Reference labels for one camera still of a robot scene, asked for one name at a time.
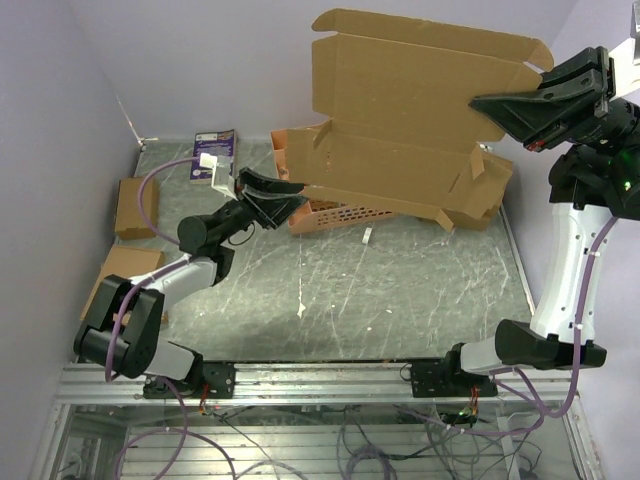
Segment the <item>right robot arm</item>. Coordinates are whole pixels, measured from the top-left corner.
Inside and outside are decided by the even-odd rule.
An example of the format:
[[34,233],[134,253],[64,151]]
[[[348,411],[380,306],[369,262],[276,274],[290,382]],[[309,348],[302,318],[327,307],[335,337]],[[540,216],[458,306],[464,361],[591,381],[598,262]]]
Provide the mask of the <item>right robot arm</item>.
[[639,43],[586,48],[525,93],[487,94],[471,107],[532,152],[568,143],[548,181],[553,247],[529,322],[503,320],[486,340],[458,344],[442,360],[442,387],[465,394],[506,367],[577,370],[601,366],[593,307],[610,232],[639,217]]

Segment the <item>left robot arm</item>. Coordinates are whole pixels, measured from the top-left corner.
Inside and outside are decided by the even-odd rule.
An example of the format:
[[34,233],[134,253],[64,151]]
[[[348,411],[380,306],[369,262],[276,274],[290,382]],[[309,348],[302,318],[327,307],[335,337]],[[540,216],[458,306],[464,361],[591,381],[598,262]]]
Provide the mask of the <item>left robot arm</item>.
[[75,354],[102,366],[108,381],[143,374],[165,377],[178,395],[196,395],[204,383],[203,357],[163,341],[162,317],[190,295],[224,280],[235,254],[231,238],[251,227],[279,228],[307,202],[304,188],[242,169],[232,199],[211,214],[180,221],[182,257],[143,275],[108,275],[99,283],[74,339]]

